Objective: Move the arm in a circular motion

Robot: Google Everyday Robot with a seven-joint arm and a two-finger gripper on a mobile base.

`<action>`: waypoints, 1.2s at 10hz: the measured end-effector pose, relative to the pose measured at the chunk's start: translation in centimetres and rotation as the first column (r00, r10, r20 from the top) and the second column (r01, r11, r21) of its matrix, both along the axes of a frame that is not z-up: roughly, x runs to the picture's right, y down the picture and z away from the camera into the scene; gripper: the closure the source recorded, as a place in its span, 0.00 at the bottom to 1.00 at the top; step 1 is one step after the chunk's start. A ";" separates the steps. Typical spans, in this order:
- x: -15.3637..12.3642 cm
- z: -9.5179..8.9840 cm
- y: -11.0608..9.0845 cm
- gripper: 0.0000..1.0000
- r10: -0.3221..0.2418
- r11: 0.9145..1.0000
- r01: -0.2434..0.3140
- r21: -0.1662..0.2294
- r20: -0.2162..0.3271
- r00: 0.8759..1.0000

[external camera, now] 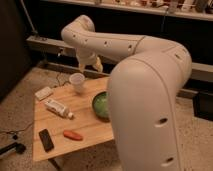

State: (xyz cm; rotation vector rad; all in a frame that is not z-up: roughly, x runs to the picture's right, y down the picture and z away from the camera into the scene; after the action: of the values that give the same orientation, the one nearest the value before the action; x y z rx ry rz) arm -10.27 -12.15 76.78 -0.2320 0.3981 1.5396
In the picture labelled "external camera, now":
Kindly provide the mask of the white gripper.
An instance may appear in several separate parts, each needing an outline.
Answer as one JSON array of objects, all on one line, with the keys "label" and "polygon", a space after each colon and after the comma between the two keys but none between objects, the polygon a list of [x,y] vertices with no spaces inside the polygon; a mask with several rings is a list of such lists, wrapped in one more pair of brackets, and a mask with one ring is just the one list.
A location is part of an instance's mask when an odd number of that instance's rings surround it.
[{"label": "white gripper", "polygon": [[85,48],[76,49],[76,57],[79,64],[79,71],[84,72],[85,65],[93,65],[93,68],[98,72],[103,71],[102,63],[95,52],[87,50]]}]

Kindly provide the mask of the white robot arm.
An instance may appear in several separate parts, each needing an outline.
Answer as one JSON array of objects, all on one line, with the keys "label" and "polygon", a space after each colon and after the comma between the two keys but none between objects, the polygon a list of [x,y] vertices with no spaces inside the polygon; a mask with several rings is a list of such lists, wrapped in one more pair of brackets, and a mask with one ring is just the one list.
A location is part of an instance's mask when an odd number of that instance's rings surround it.
[{"label": "white robot arm", "polygon": [[183,171],[175,99],[192,71],[180,43],[146,35],[100,33],[81,15],[61,31],[79,62],[95,55],[117,62],[107,107],[123,171]]}]

